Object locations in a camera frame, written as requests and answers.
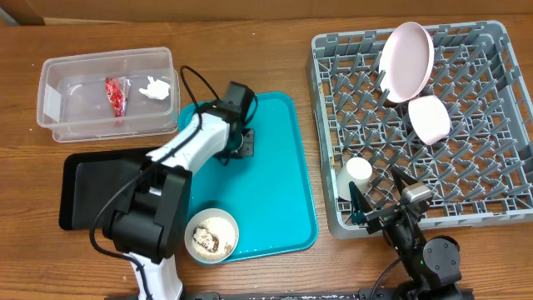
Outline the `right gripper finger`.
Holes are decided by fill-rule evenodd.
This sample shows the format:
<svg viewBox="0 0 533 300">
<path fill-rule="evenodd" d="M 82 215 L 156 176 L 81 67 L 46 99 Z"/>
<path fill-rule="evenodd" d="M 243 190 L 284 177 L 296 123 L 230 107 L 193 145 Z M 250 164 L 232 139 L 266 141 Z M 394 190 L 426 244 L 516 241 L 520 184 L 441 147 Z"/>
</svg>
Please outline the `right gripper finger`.
<svg viewBox="0 0 533 300">
<path fill-rule="evenodd" d="M 351 223 L 363 225 L 369 223 L 368 213 L 373 213 L 369 202 L 365 199 L 358 186 L 354 182 L 349 182 L 351 196 Z"/>
<path fill-rule="evenodd" d="M 391 173 L 398 192 L 401 194 L 402 190 L 412 184 L 418 183 L 412 176 L 408 175 L 402 169 L 397 166 L 391 168 Z"/>
</svg>

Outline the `white cup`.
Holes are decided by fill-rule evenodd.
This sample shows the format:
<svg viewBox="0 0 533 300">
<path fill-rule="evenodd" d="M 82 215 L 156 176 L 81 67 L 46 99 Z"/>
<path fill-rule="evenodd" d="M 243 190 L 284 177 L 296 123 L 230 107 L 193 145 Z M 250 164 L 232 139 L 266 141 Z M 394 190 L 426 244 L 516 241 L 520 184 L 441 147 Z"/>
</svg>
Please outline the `white cup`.
<svg viewBox="0 0 533 300">
<path fill-rule="evenodd" d="M 351 199 L 349 183 L 354 182 L 362 194 L 368 189 L 373 169 L 371 164 L 362 157 L 352 157 L 336 175 L 338 197 L 349 201 Z"/>
</svg>

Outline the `teal serving tray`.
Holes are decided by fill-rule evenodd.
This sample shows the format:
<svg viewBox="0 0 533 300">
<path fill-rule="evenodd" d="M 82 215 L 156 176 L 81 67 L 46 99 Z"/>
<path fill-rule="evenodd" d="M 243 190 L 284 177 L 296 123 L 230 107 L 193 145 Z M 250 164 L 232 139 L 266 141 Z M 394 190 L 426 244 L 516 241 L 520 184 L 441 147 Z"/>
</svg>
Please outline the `teal serving tray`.
<svg viewBox="0 0 533 300">
<path fill-rule="evenodd" d="M 237 223 L 231 262 L 308 249 L 319 232 L 294 102 L 283 92 L 257 98 L 253 155 L 211 158 L 192 179 L 189 218 L 218 208 Z"/>
</svg>

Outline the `pink bowl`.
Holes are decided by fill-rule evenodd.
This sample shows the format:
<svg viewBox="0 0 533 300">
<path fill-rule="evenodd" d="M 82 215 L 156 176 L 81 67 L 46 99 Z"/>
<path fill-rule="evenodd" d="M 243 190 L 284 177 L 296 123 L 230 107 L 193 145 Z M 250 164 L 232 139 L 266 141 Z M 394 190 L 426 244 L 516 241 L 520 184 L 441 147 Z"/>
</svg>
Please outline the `pink bowl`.
<svg viewBox="0 0 533 300">
<path fill-rule="evenodd" d="M 410 100 L 408 114 L 416 135 L 426 145 L 438 142 L 451 130 L 451 119 L 446 107 L 435 95 Z"/>
</svg>

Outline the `grey bowl with food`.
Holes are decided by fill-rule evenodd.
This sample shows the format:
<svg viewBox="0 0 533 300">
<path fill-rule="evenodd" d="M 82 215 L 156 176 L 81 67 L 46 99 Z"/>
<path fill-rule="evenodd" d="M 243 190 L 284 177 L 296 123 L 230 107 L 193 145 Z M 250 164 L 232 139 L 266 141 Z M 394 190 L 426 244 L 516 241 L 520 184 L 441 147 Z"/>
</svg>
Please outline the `grey bowl with food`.
<svg viewBox="0 0 533 300">
<path fill-rule="evenodd" d="M 236 249 L 239 228 L 228 212 L 208 208 L 191 218 L 184 241 L 187 251 L 196 261 L 217 264 L 227 260 Z"/>
</svg>

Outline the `white napkin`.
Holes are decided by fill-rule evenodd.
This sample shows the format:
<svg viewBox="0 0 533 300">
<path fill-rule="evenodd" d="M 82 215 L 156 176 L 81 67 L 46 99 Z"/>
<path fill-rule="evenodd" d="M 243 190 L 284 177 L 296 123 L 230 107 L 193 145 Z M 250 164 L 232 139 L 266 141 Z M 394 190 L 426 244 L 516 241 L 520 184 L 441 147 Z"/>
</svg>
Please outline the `white napkin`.
<svg viewBox="0 0 533 300">
<path fill-rule="evenodd" d="M 138 91 L 150 99 L 164 100 L 170 95 L 170 84 L 160 79 L 155 80 L 149 76 L 148 85 L 145 88 L 140 87 Z"/>
</svg>

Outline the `pink plate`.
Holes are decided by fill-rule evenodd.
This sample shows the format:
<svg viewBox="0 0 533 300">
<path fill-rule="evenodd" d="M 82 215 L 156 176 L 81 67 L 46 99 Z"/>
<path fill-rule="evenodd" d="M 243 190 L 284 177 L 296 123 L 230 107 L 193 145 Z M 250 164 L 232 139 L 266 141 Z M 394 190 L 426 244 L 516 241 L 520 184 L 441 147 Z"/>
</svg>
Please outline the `pink plate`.
<svg viewBox="0 0 533 300">
<path fill-rule="evenodd" d="M 381 52 L 379 71 L 385 74 L 381 89 L 388 90 L 387 100 L 403 103 L 418 95 L 427 84 L 434 64 L 431 36 L 417 22 L 397 27 Z"/>
</svg>

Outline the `red snack wrapper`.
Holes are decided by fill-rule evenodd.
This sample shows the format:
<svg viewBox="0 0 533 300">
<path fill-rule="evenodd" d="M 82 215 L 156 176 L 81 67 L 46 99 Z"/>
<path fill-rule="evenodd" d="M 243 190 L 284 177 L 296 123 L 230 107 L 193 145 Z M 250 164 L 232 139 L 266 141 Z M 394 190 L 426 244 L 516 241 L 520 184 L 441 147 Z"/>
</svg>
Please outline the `red snack wrapper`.
<svg viewBox="0 0 533 300">
<path fill-rule="evenodd" d="M 127 77 L 107 77 L 105 79 L 107 98 L 112 106 L 115 118 L 124 117 L 127 97 L 131 86 Z"/>
</svg>

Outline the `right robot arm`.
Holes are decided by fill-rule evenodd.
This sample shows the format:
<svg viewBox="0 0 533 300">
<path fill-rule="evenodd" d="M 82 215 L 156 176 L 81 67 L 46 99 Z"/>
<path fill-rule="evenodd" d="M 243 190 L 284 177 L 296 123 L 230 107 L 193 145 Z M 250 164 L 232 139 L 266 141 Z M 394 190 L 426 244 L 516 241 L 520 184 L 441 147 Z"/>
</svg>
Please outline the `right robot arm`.
<svg viewBox="0 0 533 300">
<path fill-rule="evenodd" d="M 369 298 L 378 298 L 383 280 L 400 263 L 410 280 L 395 288 L 391 299 L 464 299 L 457 284 L 461 280 L 458 242 L 449 236 L 428 240 L 418 225 L 431 204 L 431 189 L 398 167 L 391 173 L 401 198 L 385 208 L 373 208 L 357 185 L 349 183 L 351 222 L 366 225 L 368 233 L 382 233 L 398 255 L 376 280 Z"/>
</svg>

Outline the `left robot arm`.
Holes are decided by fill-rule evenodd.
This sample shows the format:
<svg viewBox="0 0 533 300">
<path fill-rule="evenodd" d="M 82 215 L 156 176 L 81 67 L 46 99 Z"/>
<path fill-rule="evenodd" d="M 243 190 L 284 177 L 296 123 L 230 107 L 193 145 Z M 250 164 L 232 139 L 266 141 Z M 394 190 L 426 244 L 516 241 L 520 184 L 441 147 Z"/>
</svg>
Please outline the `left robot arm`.
<svg viewBox="0 0 533 300">
<path fill-rule="evenodd" d="M 166 145 L 135 162 L 136 175 L 104 205 L 95 222 L 113 241 L 112 257 L 129 261 L 139 299 L 178 299 L 175 251 L 182 243 L 192 178 L 212 157 L 231 158 L 245 140 L 256 94 L 231 82 L 226 95 L 197 105 L 192 120 Z"/>
</svg>

